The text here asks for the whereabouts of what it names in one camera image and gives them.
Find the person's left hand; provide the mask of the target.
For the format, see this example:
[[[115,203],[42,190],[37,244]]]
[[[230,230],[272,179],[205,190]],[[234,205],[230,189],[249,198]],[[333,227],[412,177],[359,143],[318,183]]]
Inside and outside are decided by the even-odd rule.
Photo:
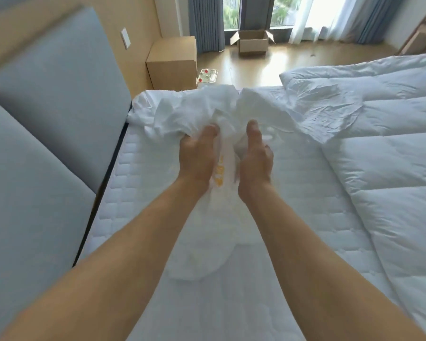
[[[214,147],[203,147],[199,136],[184,135],[179,147],[178,179],[204,194],[210,184],[217,156]]]

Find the pack of water bottles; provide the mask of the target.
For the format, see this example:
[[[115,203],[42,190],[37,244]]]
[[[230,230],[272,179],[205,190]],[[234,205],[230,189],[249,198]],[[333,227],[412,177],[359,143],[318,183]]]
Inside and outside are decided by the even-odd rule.
[[[214,84],[216,82],[217,75],[217,69],[203,68],[198,75],[197,84]]]

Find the open cardboard box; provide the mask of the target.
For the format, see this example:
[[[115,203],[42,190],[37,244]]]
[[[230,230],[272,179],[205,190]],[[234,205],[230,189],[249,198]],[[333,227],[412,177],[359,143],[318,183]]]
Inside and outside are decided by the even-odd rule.
[[[267,30],[239,30],[230,38],[230,45],[237,45],[241,57],[266,55],[273,43],[274,36]]]

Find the person's right forearm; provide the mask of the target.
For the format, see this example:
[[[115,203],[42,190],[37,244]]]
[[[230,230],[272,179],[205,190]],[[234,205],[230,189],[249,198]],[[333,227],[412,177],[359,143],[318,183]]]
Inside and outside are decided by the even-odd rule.
[[[426,341],[426,334],[328,247],[268,181],[242,180],[239,195],[307,341]]]

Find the white bed sheet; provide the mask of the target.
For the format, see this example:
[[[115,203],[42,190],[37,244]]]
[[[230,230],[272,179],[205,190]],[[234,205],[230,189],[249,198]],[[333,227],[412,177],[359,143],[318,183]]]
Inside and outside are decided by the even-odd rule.
[[[155,143],[169,146],[183,135],[200,135],[215,124],[216,167],[206,194],[188,218],[166,264],[176,280],[199,280],[219,269],[236,245],[261,241],[238,196],[239,161],[246,154],[249,120],[259,123],[264,144],[282,146],[285,133],[326,143],[356,120],[363,97],[338,84],[288,90],[243,89],[216,85],[182,92],[150,90],[132,101],[127,122],[143,128]]]

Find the person's right hand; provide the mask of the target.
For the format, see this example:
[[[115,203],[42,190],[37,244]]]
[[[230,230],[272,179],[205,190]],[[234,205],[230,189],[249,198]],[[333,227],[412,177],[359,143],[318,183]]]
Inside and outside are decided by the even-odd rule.
[[[266,190],[273,189],[272,169],[273,151],[262,138],[262,148],[252,151],[247,149],[239,166],[238,193],[246,205],[261,200]]]

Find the white sheer curtain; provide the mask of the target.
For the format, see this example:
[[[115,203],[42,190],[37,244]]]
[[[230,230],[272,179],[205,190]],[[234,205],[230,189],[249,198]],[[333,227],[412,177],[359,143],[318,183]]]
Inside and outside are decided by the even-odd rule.
[[[351,42],[371,0],[301,0],[288,43]]]

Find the white quilted duvet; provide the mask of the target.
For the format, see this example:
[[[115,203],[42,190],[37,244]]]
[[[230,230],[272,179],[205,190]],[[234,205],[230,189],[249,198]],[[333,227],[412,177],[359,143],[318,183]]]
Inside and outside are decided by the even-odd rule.
[[[396,301],[426,333],[426,54],[280,74],[323,143]]]

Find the grey upholstered headboard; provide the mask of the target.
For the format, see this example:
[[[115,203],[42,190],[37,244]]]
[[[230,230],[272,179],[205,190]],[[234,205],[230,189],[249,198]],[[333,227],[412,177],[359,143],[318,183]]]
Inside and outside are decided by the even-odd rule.
[[[130,105],[92,7],[0,68],[0,335],[77,262]]]

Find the wooden desk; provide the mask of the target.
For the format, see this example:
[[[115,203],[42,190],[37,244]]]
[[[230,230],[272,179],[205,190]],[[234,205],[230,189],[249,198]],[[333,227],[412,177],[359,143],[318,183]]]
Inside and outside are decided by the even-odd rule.
[[[418,55],[426,53],[426,15],[404,42],[396,55]]]

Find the wooden bedside cabinet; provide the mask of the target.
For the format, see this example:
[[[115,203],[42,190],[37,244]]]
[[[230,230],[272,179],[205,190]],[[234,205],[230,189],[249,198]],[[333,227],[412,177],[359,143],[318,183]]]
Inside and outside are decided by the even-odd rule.
[[[185,91],[198,87],[198,52],[194,36],[156,41],[146,65],[154,90]]]

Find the window with dark frame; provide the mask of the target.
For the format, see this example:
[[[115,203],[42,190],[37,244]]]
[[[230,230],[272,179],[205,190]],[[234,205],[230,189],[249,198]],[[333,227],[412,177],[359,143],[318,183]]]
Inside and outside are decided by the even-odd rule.
[[[225,30],[289,28],[302,0],[222,0]]]

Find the grey blue curtain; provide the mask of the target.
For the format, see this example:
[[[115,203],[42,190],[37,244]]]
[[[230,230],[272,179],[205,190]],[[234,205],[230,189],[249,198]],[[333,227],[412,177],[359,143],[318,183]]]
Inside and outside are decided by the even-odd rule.
[[[222,0],[188,0],[188,18],[198,54],[224,51]]]
[[[359,45],[383,41],[402,0],[365,0],[351,28],[351,40]]]

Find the person's left forearm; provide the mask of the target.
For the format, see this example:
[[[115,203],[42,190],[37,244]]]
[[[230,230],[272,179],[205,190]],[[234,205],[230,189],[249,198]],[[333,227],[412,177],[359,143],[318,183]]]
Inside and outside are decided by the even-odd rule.
[[[125,341],[211,173],[175,182],[26,308],[0,341]]]

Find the white quilted mattress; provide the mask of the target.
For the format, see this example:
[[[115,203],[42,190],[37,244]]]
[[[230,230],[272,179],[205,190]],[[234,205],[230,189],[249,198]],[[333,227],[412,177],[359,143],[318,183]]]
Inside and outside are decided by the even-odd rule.
[[[273,185],[288,205],[336,254],[402,307],[370,236],[328,164],[320,145],[283,133],[275,154]],[[178,173],[178,139],[164,146],[129,126],[79,260],[121,229]],[[258,243],[226,248],[226,261],[194,281],[166,273],[127,341],[305,341],[284,299],[260,233],[240,199],[233,216]]]

